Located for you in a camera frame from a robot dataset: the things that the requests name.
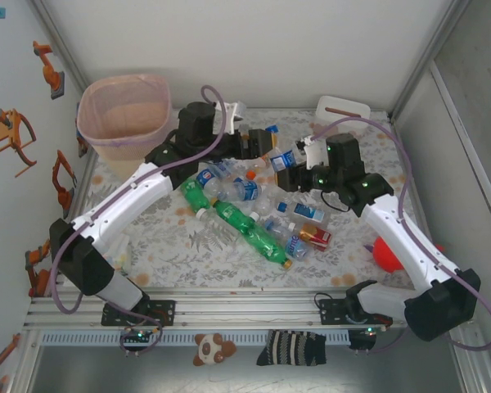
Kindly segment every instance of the brown teddy bear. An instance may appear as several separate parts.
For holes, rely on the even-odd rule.
[[[232,341],[224,341],[219,333],[197,334],[195,342],[198,345],[198,354],[193,359],[195,366],[222,363],[225,358],[236,352],[235,344]]]

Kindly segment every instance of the green soda bottle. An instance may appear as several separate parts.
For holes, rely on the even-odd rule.
[[[211,204],[202,192],[201,185],[195,179],[188,179],[180,186],[180,191],[195,213],[200,209],[209,209]]]
[[[266,260],[281,264],[284,269],[291,267],[293,262],[286,257],[284,247],[261,226],[253,225],[249,232],[244,234],[245,240],[251,244]]]
[[[249,228],[255,225],[255,221],[244,215],[240,209],[229,202],[222,202],[214,198],[211,205],[216,209],[218,215],[232,227],[238,229],[243,235],[249,232]]]

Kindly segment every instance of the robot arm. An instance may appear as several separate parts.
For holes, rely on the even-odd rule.
[[[399,199],[393,188],[379,175],[367,174],[360,159],[357,140],[339,134],[326,140],[329,166],[315,165],[320,159],[309,157],[310,138],[300,142],[308,163],[277,173],[277,183],[287,191],[319,189],[337,192],[340,200],[382,236],[408,272],[414,290],[383,286],[375,281],[361,282],[346,292],[346,304],[353,320],[366,314],[382,314],[408,322],[422,340],[430,341],[471,319],[476,298],[438,266],[406,233],[399,218]],[[418,241],[439,262],[477,291],[480,279],[469,269],[465,272],[442,255],[414,222],[403,215]]]
[[[237,108],[243,104],[225,104],[233,108],[232,119],[239,120]],[[179,114],[178,129],[151,151],[146,162],[100,205],[75,218],[70,224],[59,219],[50,227],[53,260],[64,242],[80,229],[61,257],[59,270],[86,296],[97,295],[119,307],[144,314],[149,297],[107,263],[104,254],[115,236],[137,218],[153,202],[166,196],[198,170],[197,160],[159,170],[165,165],[192,157],[211,145],[214,107],[193,102]],[[204,159],[252,159],[272,150],[271,134],[264,129],[251,129],[241,136],[226,122],[227,133]]]

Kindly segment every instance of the blue bottle cap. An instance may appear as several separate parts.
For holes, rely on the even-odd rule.
[[[277,210],[284,213],[287,210],[287,204],[284,202],[280,202],[277,206]]]
[[[270,125],[269,127],[266,127],[265,130],[269,131],[270,133],[277,133],[278,127],[276,124],[273,124],[273,125]]]
[[[268,219],[265,224],[264,228],[266,228],[268,231],[274,226],[274,221],[272,219]]]

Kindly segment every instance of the orange bottle cap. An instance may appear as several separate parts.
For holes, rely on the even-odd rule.
[[[248,179],[248,180],[253,180],[256,178],[256,173],[253,171],[253,170],[248,170],[247,171],[247,174],[245,174],[245,177]]]

